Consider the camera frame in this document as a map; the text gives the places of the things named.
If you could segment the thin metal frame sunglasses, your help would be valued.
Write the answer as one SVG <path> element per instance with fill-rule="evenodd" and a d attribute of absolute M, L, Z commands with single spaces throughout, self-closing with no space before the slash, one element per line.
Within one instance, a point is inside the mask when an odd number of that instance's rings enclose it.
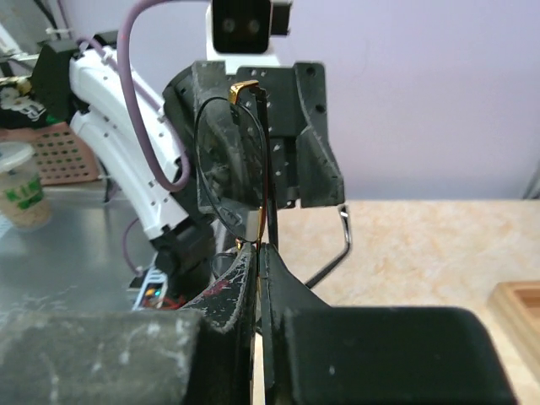
<path fill-rule="evenodd" d="M 269 153 L 267 93 L 258 81 L 233 84 L 204 101 L 195 120 L 197 181 L 239 244 L 278 245 L 277 198 Z"/>

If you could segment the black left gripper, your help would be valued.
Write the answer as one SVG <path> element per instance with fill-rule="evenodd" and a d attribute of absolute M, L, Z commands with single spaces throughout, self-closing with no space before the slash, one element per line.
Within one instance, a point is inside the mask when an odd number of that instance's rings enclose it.
<path fill-rule="evenodd" d="M 202 211 L 229 230 L 257 230 L 264 192 L 277 208 L 345 201 L 327 141 L 325 68 L 240 67 L 194 62 L 163 91 L 165 115 L 191 160 Z"/>

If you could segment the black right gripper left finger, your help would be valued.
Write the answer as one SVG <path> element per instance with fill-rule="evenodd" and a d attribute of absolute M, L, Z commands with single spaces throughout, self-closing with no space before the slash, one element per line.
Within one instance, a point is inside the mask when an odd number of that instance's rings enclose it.
<path fill-rule="evenodd" d="M 29 311 L 1 331 L 4 404 L 249 404 L 256 251 L 179 310 Z"/>

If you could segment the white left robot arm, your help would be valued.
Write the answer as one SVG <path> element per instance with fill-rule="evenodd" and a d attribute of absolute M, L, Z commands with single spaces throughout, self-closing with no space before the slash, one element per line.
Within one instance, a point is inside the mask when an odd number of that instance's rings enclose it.
<path fill-rule="evenodd" d="M 337 206 L 344 180 L 328 142 L 326 80 L 319 62 L 287 67 L 270 57 L 197 61 L 156 94 L 133 80 L 143 121 L 166 176 L 183 185 L 167 190 L 156 180 L 127 112 L 110 33 L 87 40 L 49 40 L 30 77 L 38 100 L 68 121 L 124 191 L 156 252 L 156 266 L 173 289 L 207 277 L 213 214 L 198 206 L 193 133 L 196 114 L 231 85 L 256 80 L 267 95 L 274 196 L 279 209 Z"/>

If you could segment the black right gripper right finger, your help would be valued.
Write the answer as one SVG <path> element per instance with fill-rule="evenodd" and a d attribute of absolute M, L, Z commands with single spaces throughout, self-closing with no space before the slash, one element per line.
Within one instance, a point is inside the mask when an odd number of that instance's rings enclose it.
<path fill-rule="evenodd" d="M 260 252 L 268 404 L 515 404 L 489 332 L 455 306 L 332 306 Z"/>

